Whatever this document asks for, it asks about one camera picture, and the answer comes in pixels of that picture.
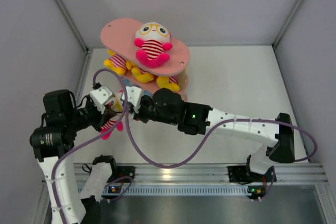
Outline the yellow plush toy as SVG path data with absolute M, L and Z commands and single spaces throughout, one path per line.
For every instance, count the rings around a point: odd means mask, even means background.
M 128 70 L 131 70 L 132 64 L 118 53 L 108 50 L 109 58 L 104 61 L 104 66 L 111 69 L 119 76 L 124 75 Z
M 152 73 L 144 71 L 139 67 L 133 67 L 131 73 L 140 83 L 149 83 L 154 80 L 154 75 Z

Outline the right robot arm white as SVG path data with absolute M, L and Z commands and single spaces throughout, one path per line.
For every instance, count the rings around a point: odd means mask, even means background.
M 291 117 L 279 113 L 274 120 L 252 119 L 220 111 L 206 104 L 186 102 L 178 93 L 163 88 L 145 95 L 141 88 L 128 87 L 132 118 L 174 125 L 187 135 L 228 135 L 261 144 L 249 155 L 245 174 L 258 180 L 273 165 L 295 161 L 294 133 Z

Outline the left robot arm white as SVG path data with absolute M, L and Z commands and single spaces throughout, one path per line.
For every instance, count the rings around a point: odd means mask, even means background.
M 101 155 L 92 162 L 84 188 L 79 191 L 73 157 L 77 132 L 92 126 L 101 128 L 111 118 L 109 107 L 114 93 L 101 87 L 87 95 L 83 108 L 77 108 L 69 90 L 44 95 L 44 122 L 29 139 L 35 159 L 47 183 L 52 223 L 99 223 L 100 198 L 107 182 L 117 179 L 119 170 L 113 156 Z

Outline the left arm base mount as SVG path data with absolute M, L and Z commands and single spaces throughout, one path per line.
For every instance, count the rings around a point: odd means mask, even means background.
M 120 199 L 129 191 L 134 177 L 134 166 L 117 167 L 117 172 L 112 176 L 113 180 L 109 183 L 109 192 L 113 194 L 111 201 Z

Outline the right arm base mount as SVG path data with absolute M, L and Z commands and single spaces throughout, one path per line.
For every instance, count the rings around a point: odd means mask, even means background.
M 277 181 L 275 168 L 272 166 L 263 175 L 253 173 L 247 166 L 228 166 L 228 177 L 231 183 L 248 186 L 247 196 L 252 202 L 262 202 Z

